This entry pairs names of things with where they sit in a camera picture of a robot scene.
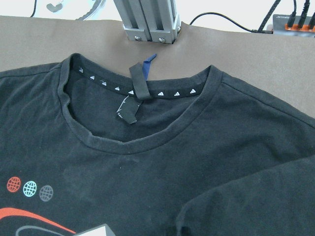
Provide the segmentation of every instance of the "screw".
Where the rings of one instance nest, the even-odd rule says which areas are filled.
[[[160,43],[165,43],[166,42],[165,38],[158,38],[158,40],[159,40]]]
[[[135,36],[134,39],[135,39],[136,41],[141,41],[141,37],[140,37],[140,36]]]

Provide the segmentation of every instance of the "gray curved line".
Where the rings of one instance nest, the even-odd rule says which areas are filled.
[[[41,228],[41,227],[33,226],[33,225],[26,225],[26,226],[22,226],[22,227],[18,228],[17,231],[15,232],[15,236],[19,236],[19,233],[22,230],[42,230],[42,231],[45,231],[45,232],[48,232],[48,233],[51,233],[51,234],[54,234],[54,235],[64,236],[64,235],[59,234],[57,232],[54,232],[54,231],[51,231],[51,230],[47,230],[47,229],[44,229],[44,228]]]

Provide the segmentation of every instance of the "metal frame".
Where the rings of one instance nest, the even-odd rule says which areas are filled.
[[[130,40],[173,43],[181,28],[175,0],[114,0]]]

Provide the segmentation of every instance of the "cable connector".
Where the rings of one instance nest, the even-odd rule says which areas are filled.
[[[289,20],[287,21],[287,27],[290,29],[293,27],[294,21],[295,21],[295,16],[296,16],[296,12],[293,11],[292,14],[290,15]]]
[[[307,12],[309,11],[309,7],[310,7],[310,1],[309,0],[306,0],[305,3],[304,3],[304,8],[303,8],[303,11],[302,11],[302,14],[301,14],[301,18],[299,20],[299,23],[298,23],[298,28],[301,29],[304,25],[304,22],[305,22],[305,19],[306,19],[306,16],[307,16]]]
[[[313,30],[314,29],[314,25],[315,25],[315,12],[310,20],[310,23],[309,23],[309,30]]]

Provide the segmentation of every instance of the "white surface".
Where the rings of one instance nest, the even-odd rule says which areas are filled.
[[[64,0],[63,9],[52,13],[46,5],[57,3],[58,0],[37,0],[35,17],[56,19],[77,19],[87,13],[93,5],[93,0]],[[189,24],[200,13],[212,11],[226,15],[246,28],[257,30],[269,11],[274,0],[176,0],[177,11],[181,21]],[[297,15],[303,9],[304,0],[297,0]],[[29,17],[33,12],[34,0],[0,0],[0,15]],[[293,0],[283,0],[276,8],[274,14],[291,14]],[[311,1],[308,16],[315,11],[315,3]],[[119,13],[113,0],[106,0],[103,7],[92,15],[89,20],[120,20]],[[219,16],[202,16],[194,23],[195,26],[207,27],[225,31],[240,31],[242,29]]]

